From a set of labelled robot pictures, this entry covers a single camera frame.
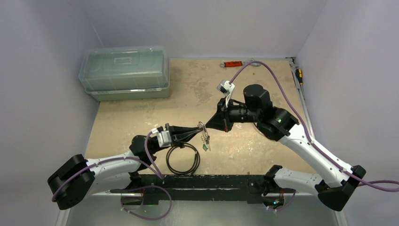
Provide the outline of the green key tag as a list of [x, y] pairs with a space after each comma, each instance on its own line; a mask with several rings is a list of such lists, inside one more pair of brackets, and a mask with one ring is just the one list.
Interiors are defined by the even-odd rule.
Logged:
[[208, 144], [203, 144], [202, 148], [205, 152], [210, 151], [210, 146]]

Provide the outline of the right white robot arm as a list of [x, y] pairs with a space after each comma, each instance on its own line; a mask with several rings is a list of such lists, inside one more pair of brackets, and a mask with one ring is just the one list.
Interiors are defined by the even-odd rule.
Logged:
[[315, 195], [325, 206], [341, 211], [359, 185], [355, 177], [363, 178], [366, 170], [340, 160], [336, 161], [340, 166], [335, 166], [332, 161], [337, 157], [308, 138], [304, 125], [289, 111], [273, 106], [269, 92], [261, 85], [246, 86], [243, 103], [232, 99], [234, 87], [228, 81], [218, 85], [224, 97], [205, 127], [229, 132], [234, 123], [254, 123], [267, 139], [290, 148], [316, 170], [315, 174], [310, 174], [274, 165], [264, 176], [263, 193], [294, 189]]

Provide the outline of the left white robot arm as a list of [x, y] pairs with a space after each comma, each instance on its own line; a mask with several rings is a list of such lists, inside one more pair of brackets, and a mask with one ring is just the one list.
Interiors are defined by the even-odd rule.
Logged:
[[166, 124], [153, 128], [147, 135], [133, 137], [128, 150], [111, 157], [86, 159], [72, 156], [47, 180], [53, 194], [51, 201], [60, 210], [69, 209], [89, 195], [114, 189], [136, 192], [140, 179], [134, 174], [150, 169], [163, 178], [155, 165], [155, 153], [172, 146], [182, 146], [204, 131], [204, 125], [179, 127]]

